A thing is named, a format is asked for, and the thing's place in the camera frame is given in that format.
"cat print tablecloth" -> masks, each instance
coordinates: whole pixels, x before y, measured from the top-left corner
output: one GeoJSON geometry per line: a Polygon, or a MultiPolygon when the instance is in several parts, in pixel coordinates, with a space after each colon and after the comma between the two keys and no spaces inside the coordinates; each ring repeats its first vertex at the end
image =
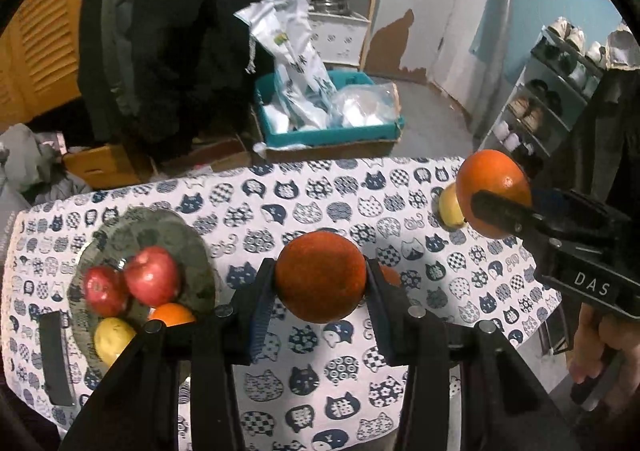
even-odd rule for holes
{"type": "MultiPolygon", "coordinates": [[[[67,428],[100,381],[70,329],[68,284],[79,253],[103,222],[130,206],[169,208],[202,235],[221,282],[220,301],[255,279],[264,257],[317,229],[338,233],[399,272],[414,304],[465,325],[491,319],[522,343],[560,295],[534,280],[519,240],[487,240],[470,227],[449,232],[436,210],[462,159],[375,158],[266,164],[158,184],[98,191],[18,216],[2,287],[7,382],[27,404],[67,428]],[[38,316],[63,312],[78,407],[52,406],[43,391],[38,316]]],[[[398,426],[406,369],[378,352],[361,304],[326,325],[301,321],[276,301],[262,351],[234,370],[248,447],[329,451],[398,426]]],[[[459,383],[452,381],[452,391],[459,383]]],[[[180,448],[189,449],[190,381],[180,387],[180,448]]]]}

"table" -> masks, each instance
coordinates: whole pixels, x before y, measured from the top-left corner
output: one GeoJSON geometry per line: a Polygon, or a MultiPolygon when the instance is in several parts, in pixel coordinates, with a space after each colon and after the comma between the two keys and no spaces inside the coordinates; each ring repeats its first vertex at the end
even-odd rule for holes
{"type": "MultiPolygon", "coordinates": [[[[66,287],[79,253],[104,221],[131,206],[171,208],[210,249],[226,303],[255,278],[264,257],[316,229],[337,232],[399,272],[414,304],[463,325],[492,319],[519,345],[561,297],[534,280],[532,256],[514,237],[488,240],[471,227],[449,232],[434,215],[460,158],[375,158],[266,164],[213,175],[97,191],[22,212],[2,286],[1,343],[11,389],[68,428],[78,408],[52,406],[38,314],[66,313],[70,376],[83,405],[100,380],[73,340],[66,287]]],[[[398,426],[406,381],[378,353],[361,304],[326,325],[295,318],[276,301],[262,352],[234,376],[247,447],[260,451],[347,448],[398,426]]],[[[458,389],[452,380],[452,391],[458,389]]],[[[180,448],[190,449],[187,380],[180,387],[180,448]]]]}

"fruit plate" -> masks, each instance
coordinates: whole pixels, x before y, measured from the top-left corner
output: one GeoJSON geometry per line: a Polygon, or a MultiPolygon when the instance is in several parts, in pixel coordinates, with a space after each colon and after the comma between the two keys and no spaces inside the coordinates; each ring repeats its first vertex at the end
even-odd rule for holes
{"type": "MultiPolygon", "coordinates": [[[[206,313],[215,308],[216,298],[220,297],[220,277],[209,263],[202,238],[176,213],[134,207],[118,220],[103,224],[94,233],[94,240],[82,251],[67,292],[74,339],[89,366],[103,374],[109,367],[100,360],[94,347],[95,329],[103,318],[85,301],[82,276],[95,265],[121,268],[130,257],[152,245],[164,247],[180,270],[182,288],[175,303],[194,313],[206,313]]],[[[132,297],[120,318],[139,331],[148,314],[149,307],[132,297]]]]}

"orange fruit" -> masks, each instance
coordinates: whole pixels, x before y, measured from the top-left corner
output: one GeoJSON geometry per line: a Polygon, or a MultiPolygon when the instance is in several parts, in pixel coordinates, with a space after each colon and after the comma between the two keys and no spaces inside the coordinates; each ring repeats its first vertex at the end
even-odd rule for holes
{"type": "Polygon", "coordinates": [[[456,197],[466,221],[487,238],[504,238],[508,233],[480,221],[471,211],[471,197],[482,189],[530,207],[531,188],[527,176],[508,155],[495,150],[475,152],[458,171],[456,197]]]}
{"type": "Polygon", "coordinates": [[[278,297],[293,315],[309,323],[348,316],[364,295],[366,264],[346,238],[314,231],[290,241],[275,268],[278,297]]]}
{"type": "Polygon", "coordinates": [[[400,287],[400,274],[386,265],[380,265],[380,270],[382,271],[382,275],[385,277],[385,281],[387,283],[394,287],[400,287]]]}
{"type": "Polygon", "coordinates": [[[177,303],[165,303],[159,306],[149,314],[149,319],[159,319],[167,326],[191,323],[196,320],[191,310],[177,303]]]}

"human hand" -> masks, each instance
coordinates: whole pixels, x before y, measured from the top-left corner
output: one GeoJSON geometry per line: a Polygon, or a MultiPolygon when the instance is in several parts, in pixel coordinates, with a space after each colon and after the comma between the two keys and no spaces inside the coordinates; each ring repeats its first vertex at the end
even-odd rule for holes
{"type": "Polygon", "coordinates": [[[640,323],[631,323],[611,314],[600,318],[596,309],[583,304],[574,337],[574,358],[569,366],[575,383],[600,375],[600,358],[605,345],[625,355],[617,380],[603,399],[613,411],[621,411],[640,385],[640,323]]]}

